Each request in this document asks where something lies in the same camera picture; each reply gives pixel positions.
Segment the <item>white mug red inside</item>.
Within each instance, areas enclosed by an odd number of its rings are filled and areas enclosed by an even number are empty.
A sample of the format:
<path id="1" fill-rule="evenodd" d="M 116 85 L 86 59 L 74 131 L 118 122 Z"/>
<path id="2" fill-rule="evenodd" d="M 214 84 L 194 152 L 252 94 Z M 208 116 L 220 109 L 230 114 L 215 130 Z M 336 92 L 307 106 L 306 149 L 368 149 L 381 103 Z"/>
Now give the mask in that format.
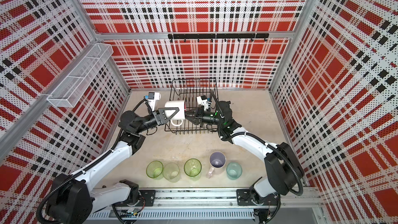
<path id="1" fill-rule="evenodd" d="M 170 122 L 173 126 L 179 127 L 183 124 L 185 118 L 185 102 L 184 101 L 168 101 L 165 103 L 166 117 L 170 118 Z"/>

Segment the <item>black wire dish rack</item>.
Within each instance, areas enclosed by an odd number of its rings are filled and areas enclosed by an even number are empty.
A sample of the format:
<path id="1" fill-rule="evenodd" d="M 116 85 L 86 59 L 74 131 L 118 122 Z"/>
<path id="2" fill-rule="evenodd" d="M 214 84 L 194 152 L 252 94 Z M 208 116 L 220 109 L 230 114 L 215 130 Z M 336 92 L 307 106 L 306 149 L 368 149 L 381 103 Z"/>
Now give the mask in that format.
<path id="1" fill-rule="evenodd" d="M 184 101 L 186 111 L 201 107 L 197 104 L 197 96 L 205 95 L 211 100 L 209 112 L 216 111 L 215 99 L 218 98 L 218 86 L 215 78 L 190 78 L 174 79 L 171 84 L 170 101 Z M 202 134 L 217 131 L 215 124 L 204 124 L 203 126 L 194 125 L 188 120 L 184 120 L 179 127 L 171 123 L 166 124 L 164 130 L 173 134 Z"/>

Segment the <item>pink mug purple inside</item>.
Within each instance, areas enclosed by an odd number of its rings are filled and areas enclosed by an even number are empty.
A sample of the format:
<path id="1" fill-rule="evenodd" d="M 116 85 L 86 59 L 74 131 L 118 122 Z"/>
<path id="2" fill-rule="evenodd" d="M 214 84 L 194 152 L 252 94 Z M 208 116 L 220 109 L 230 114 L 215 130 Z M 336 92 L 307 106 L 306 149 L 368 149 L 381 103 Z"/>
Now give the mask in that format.
<path id="1" fill-rule="evenodd" d="M 209 170 L 206 174 L 207 178 L 219 175 L 226 167 L 227 158 L 224 153 L 220 151 L 213 152 L 209 157 Z"/>

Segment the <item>green patterned glass cup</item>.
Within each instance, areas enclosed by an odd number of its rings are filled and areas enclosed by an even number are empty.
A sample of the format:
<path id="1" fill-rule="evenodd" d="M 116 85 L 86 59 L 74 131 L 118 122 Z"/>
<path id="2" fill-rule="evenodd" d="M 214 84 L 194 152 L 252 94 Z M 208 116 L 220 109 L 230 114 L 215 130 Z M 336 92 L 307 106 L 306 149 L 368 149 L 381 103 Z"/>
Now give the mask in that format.
<path id="1" fill-rule="evenodd" d="M 202 164 L 196 158 L 188 159 L 184 164 L 184 172 L 191 180 L 199 180 L 201 171 Z"/>

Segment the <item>teal textured glass cup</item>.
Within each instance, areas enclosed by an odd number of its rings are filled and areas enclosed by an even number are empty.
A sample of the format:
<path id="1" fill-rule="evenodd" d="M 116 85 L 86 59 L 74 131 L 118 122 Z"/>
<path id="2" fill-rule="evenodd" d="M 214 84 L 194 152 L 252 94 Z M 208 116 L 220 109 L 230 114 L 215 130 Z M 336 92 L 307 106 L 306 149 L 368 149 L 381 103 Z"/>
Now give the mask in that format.
<path id="1" fill-rule="evenodd" d="M 227 165 L 227 177 L 230 180 L 236 180 L 238 179 L 243 172 L 243 169 L 241 167 L 241 165 L 237 162 L 230 162 Z"/>

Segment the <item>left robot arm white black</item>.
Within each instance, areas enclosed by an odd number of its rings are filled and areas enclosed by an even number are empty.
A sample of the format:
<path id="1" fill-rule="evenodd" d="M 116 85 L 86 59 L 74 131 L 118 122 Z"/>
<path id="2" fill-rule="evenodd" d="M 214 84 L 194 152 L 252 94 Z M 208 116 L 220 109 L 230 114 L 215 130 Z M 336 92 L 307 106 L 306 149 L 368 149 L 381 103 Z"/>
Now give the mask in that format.
<path id="1" fill-rule="evenodd" d="M 142 132 L 164 125 L 183 113 L 184 109 L 179 107 L 160 108 L 145 117 L 134 111 L 124 112 L 118 124 L 117 140 L 107 152 L 72 174 L 60 174 L 55 178 L 51 191 L 37 208 L 37 221 L 41 224 L 82 224 L 90 214 L 109 205 L 141 202 L 144 198 L 138 184 L 129 180 L 101 189 L 95 186 L 141 148 L 145 140 Z"/>

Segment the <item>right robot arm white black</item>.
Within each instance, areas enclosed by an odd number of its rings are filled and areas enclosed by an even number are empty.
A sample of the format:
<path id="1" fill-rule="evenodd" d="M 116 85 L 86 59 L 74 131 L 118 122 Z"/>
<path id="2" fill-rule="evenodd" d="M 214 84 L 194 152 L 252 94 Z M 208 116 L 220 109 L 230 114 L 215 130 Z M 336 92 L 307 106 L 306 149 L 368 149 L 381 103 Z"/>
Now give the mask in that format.
<path id="1" fill-rule="evenodd" d="M 301 179 L 304 170 L 291 146 L 287 143 L 271 143 L 247 131 L 232 117 L 230 101 L 216 103 L 216 111 L 197 107 L 185 113 L 186 120 L 194 125 L 216 125 L 216 132 L 224 142 L 240 146 L 264 162 L 266 177 L 259 178 L 249 190 L 248 198 L 254 204 L 263 204 L 270 195 L 285 196 L 304 192 Z"/>

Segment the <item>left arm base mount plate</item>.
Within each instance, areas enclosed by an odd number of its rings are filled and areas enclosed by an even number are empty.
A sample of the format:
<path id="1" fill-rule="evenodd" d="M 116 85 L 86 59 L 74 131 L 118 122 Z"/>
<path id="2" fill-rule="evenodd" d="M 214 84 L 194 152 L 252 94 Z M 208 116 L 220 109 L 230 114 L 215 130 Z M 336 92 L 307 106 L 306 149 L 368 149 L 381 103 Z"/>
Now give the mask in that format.
<path id="1" fill-rule="evenodd" d="M 117 202 L 116 207 L 142 207 L 153 206 L 155 198 L 155 190 L 133 189 L 127 199 Z"/>

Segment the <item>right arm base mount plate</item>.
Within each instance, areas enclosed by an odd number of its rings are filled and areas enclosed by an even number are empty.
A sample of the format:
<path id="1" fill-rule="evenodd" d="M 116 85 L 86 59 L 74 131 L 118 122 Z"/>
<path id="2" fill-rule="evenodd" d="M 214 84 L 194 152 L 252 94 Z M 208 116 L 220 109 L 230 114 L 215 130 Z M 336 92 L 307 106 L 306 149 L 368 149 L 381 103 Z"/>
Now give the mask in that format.
<path id="1" fill-rule="evenodd" d="M 261 197 L 254 189 L 238 189 L 236 197 L 239 206 L 277 206 L 280 202 L 278 195 Z"/>

